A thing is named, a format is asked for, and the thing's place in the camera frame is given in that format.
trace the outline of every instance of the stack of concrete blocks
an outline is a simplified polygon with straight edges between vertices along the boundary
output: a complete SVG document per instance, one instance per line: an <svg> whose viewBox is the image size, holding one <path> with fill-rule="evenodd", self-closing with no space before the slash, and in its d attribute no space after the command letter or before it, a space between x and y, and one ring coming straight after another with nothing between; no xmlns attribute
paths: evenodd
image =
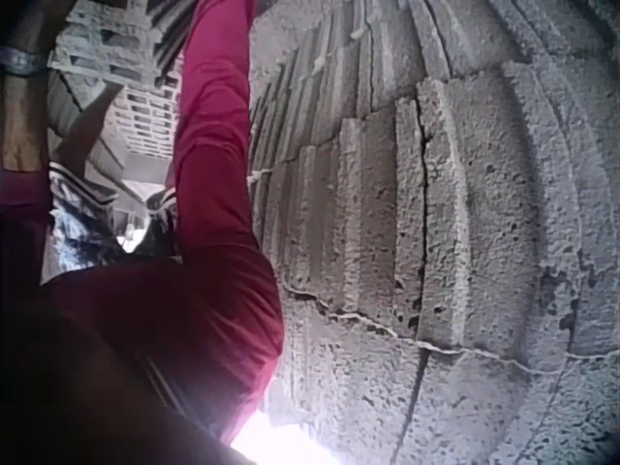
<svg viewBox="0 0 620 465"><path fill-rule="evenodd" d="M609 454L618 32L588 3L344 2L253 107L279 380L343 463Z"/></svg>
<svg viewBox="0 0 620 465"><path fill-rule="evenodd" d="M125 88L108 119L123 136L130 154L169 160L176 123L182 59L178 57L157 89Z"/></svg>
<svg viewBox="0 0 620 465"><path fill-rule="evenodd" d="M166 74L187 35L196 0L101 2L77 1L50 66L146 88L165 85Z"/></svg>

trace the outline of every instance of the watch strap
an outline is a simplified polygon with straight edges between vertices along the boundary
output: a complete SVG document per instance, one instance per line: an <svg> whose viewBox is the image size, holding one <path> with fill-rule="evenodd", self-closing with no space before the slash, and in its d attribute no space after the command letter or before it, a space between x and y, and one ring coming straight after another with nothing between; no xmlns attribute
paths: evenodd
<svg viewBox="0 0 620 465"><path fill-rule="evenodd" d="M0 46L0 67L8 75L28 78L47 71L47 55Z"/></svg>

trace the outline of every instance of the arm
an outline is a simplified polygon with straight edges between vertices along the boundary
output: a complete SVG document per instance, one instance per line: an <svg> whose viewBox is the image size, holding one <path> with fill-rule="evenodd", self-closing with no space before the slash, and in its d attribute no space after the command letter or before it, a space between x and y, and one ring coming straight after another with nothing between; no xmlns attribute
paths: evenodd
<svg viewBox="0 0 620 465"><path fill-rule="evenodd" d="M51 220L47 74L5 77L3 90L6 116L0 179L2 276L7 290L4 298L10 300L28 295L39 286Z"/></svg>
<svg viewBox="0 0 620 465"><path fill-rule="evenodd" d="M38 0L13 31L8 45L46 55L75 0ZM50 222L47 179L47 73L4 76L2 82L2 276L4 302L39 285Z"/></svg>
<svg viewBox="0 0 620 465"><path fill-rule="evenodd" d="M249 31L255 0L201 0L185 49L173 167L176 239L208 304L209 351L262 395L282 352L273 269L252 231L247 189ZM252 412L244 412L229 441Z"/></svg>

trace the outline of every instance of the bright light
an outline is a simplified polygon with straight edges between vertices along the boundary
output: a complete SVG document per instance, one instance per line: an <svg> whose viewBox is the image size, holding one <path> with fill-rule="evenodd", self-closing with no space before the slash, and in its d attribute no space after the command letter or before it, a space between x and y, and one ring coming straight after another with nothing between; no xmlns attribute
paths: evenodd
<svg viewBox="0 0 620 465"><path fill-rule="evenodd" d="M140 245L144 237L146 236L146 230L139 229L134 230L130 225L128 232L125 236L119 235L116 240L120 243L123 250L127 253L132 253L136 247Z"/></svg>
<svg viewBox="0 0 620 465"><path fill-rule="evenodd" d="M269 417L256 412L232 442L232 448L258 465L339 465L295 424L273 428Z"/></svg>

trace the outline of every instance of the red sleeve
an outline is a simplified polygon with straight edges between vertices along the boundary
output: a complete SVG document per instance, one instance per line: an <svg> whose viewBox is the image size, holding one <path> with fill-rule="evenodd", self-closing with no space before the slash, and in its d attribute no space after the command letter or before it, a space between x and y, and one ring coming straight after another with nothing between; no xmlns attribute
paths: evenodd
<svg viewBox="0 0 620 465"><path fill-rule="evenodd" d="M208 307L192 315L199 343L260 391L282 351L283 324L273 269L252 232L246 179L253 10L254 0L197 6L185 49L173 171L177 241Z"/></svg>

